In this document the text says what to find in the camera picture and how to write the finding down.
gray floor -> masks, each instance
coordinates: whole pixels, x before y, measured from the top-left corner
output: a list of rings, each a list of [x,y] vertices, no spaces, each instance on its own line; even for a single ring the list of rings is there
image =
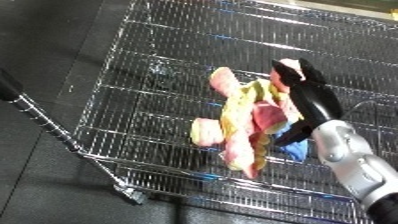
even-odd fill
[[[127,0],[0,1],[0,66],[73,129]],[[80,83],[70,97],[70,74]],[[0,110],[0,223],[261,223],[260,219],[148,201],[132,206],[108,178],[75,158],[15,109]]]

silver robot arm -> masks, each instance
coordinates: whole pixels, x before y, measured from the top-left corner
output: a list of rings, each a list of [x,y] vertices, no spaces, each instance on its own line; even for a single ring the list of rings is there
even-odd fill
[[[376,224],[398,223],[398,173],[376,156],[368,141],[342,121],[342,109],[322,74],[300,59],[306,77],[273,61],[281,82],[290,87],[290,97],[304,120],[276,139],[287,145],[312,137],[318,158],[330,167],[339,183],[352,195]]]

chrome wire shelf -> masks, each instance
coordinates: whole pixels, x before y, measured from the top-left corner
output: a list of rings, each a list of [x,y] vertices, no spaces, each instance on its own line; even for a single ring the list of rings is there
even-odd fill
[[[296,223],[371,223],[314,145],[304,163],[271,146],[255,180],[226,168],[222,145],[189,139],[196,117],[224,99],[209,74],[228,66],[242,83],[267,78],[271,59],[303,57],[324,71],[346,116],[398,168],[398,26],[352,15],[226,0],[133,0],[76,136],[119,184],[187,203]]]

pink plush toy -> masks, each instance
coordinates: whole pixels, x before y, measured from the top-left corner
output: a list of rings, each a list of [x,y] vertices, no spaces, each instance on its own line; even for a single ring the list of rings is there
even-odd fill
[[[298,61],[282,63],[300,72]],[[264,158],[269,135],[286,122],[299,119],[299,113],[288,97],[289,88],[272,70],[271,81],[257,79],[241,85],[227,67],[218,68],[210,76],[210,85],[227,98],[220,120],[197,118],[192,123],[191,139],[198,146],[225,144],[222,158],[231,170],[241,170],[250,178],[266,165]]]

blue fabric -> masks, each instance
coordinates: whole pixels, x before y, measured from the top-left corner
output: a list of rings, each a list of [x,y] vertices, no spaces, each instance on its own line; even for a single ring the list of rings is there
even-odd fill
[[[279,138],[283,133],[288,131],[290,129],[290,126],[291,123],[288,122],[285,127],[283,127],[275,134],[275,138]],[[308,154],[308,140],[304,139],[301,142],[293,142],[290,145],[280,147],[280,149],[283,152],[289,154],[294,161],[303,162],[307,158]]]

